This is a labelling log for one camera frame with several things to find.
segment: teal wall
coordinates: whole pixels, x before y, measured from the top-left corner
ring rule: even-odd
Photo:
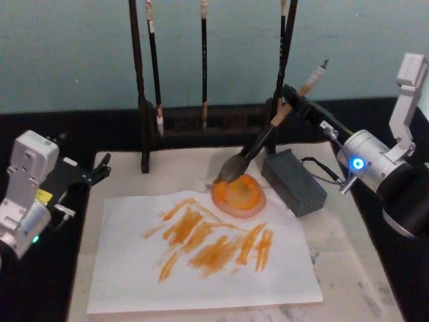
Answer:
[[[145,11],[137,2],[153,101]],[[279,2],[209,0],[210,104],[262,102],[273,93]],[[154,0],[154,9],[163,103],[199,105],[200,0]],[[428,13],[427,0],[301,0],[286,81],[299,86],[327,57],[312,98],[397,95],[404,53],[429,54]],[[0,113],[136,106],[128,1],[0,0]]]

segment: yellow label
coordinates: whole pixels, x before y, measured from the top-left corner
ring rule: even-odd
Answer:
[[[52,193],[49,193],[48,191],[38,189],[36,193],[36,199],[43,205],[47,205],[49,203],[49,200],[52,198]]]

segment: gray box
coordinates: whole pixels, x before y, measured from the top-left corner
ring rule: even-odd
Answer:
[[[301,217],[323,208],[326,191],[293,155],[291,149],[266,156],[262,175],[295,216]]]

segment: blue led light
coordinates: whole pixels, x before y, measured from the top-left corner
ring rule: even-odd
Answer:
[[[365,165],[364,161],[361,158],[353,158],[351,160],[351,165],[354,169],[360,170]]]

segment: orange paint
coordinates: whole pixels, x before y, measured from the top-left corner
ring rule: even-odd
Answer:
[[[168,259],[164,267],[161,269],[160,277],[158,278],[158,284],[162,283],[170,276],[172,272],[172,268],[178,259],[179,259],[179,253],[174,252],[174,254]]]
[[[253,228],[247,236],[245,236],[243,246],[241,246],[241,253],[239,257],[235,260],[237,264],[240,265],[246,265],[247,264],[247,257],[250,253],[250,250],[253,247],[253,244],[255,243],[256,237],[261,232],[261,230],[267,225],[267,223],[262,223],[255,228]]]
[[[174,206],[174,208],[170,211],[167,212],[167,214],[164,216],[164,218],[162,220],[167,221],[170,220],[171,218],[173,218],[173,216],[175,214],[177,214],[177,212],[185,205],[193,205],[195,204],[195,199],[194,198],[187,198],[184,199],[183,201],[179,202],[176,206]]]
[[[154,233],[156,233],[158,230],[160,230],[163,226],[165,226],[165,224],[160,225],[159,227],[155,227],[147,232],[145,232],[142,236],[143,239],[147,239],[149,237],[151,237]]]
[[[166,223],[185,206],[187,206],[185,212],[175,223]],[[255,272],[263,271],[267,264],[273,231],[268,229],[263,231],[266,223],[255,226],[251,231],[241,229],[224,222],[193,198],[181,201],[172,210],[160,216],[164,223],[143,235],[144,239],[150,238],[161,228],[167,226],[162,237],[168,241],[168,247],[154,265],[154,268],[162,266],[158,283],[165,281],[171,275],[172,268],[182,254],[189,254],[193,251],[196,251],[196,254],[188,261],[188,265],[194,269],[201,269],[204,278],[219,272],[231,261],[234,265],[246,265],[247,261],[256,259]],[[204,245],[208,236],[215,233],[216,230],[225,228],[233,234],[231,239],[222,235],[215,243]],[[261,241],[255,246],[255,241],[261,231],[263,231]],[[237,266],[232,267],[231,274],[236,274],[238,271]]]
[[[188,242],[183,246],[185,253],[189,253],[199,245],[213,232],[213,224],[206,223],[203,221],[196,229],[192,236],[190,236]]]
[[[183,244],[185,239],[190,235],[191,231],[201,221],[202,215],[198,211],[192,211],[190,207],[186,209],[183,217],[169,228],[164,234],[163,238],[167,240],[172,234],[174,237],[170,239],[169,246],[176,244]]]
[[[214,244],[202,248],[188,264],[193,268],[202,268],[203,277],[209,277],[221,270],[232,259],[241,243],[240,237],[228,241],[228,237],[223,235]]]
[[[255,179],[243,174],[231,183],[225,181],[214,183],[212,197],[215,204],[224,203],[235,209],[249,210],[261,200],[261,193]]]
[[[265,269],[268,261],[269,250],[271,249],[271,244],[273,240],[273,231],[264,230],[262,233],[261,241],[257,245],[257,259],[255,272],[260,270],[261,272]]]

